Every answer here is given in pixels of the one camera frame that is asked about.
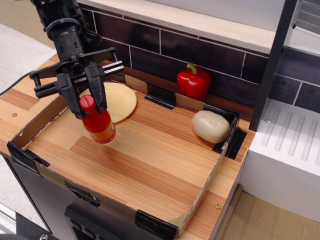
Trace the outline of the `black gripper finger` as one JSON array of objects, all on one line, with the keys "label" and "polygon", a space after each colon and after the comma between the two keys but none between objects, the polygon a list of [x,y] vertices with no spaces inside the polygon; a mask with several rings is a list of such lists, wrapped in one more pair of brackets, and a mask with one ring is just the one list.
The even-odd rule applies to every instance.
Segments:
[{"label": "black gripper finger", "polygon": [[78,89],[72,82],[70,75],[68,73],[59,73],[56,77],[57,92],[64,97],[70,111],[75,115],[75,117],[80,120],[84,120],[86,114],[80,106]]},{"label": "black gripper finger", "polygon": [[85,68],[85,74],[89,84],[89,91],[95,99],[96,108],[100,114],[103,114],[107,110],[104,69],[96,62],[91,62]]}]

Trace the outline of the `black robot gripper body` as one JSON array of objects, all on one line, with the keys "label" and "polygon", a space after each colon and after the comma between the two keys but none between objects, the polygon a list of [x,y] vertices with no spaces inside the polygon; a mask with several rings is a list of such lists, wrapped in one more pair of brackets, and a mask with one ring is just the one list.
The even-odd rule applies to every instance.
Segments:
[{"label": "black robot gripper body", "polygon": [[58,93],[57,75],[61,73],[69,74],[76,87],[89,85],[86,67],[92,62],[103,68],[105,77],[120,74],[124,70],[123,63],[117,60],[114,47],[85,53],[85,44],[98,46],[102,43],[102,37],[85,30],[76,19],[55,20],[47,26],[46,33],[54,42],[59,62],[29,74],[35,83],[37,98]]}]

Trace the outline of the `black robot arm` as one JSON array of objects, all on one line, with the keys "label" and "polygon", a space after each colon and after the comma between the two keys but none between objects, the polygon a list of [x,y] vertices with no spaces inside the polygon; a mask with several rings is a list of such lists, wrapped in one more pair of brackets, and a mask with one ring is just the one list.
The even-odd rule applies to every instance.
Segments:
[{"label": "black robot arm", "polygon": [[86,16],[75,0],[34,0],[40,21],[53,41],[59,62],[30,73],[35,95],[44,98],[55,93],[63,96],[71,112],[86,117],[80,106],[81,88],[88,88],[100,114],[107,110],[104,82],[124,70],[114,47],[88,52],[102,38],[88,30]]}]

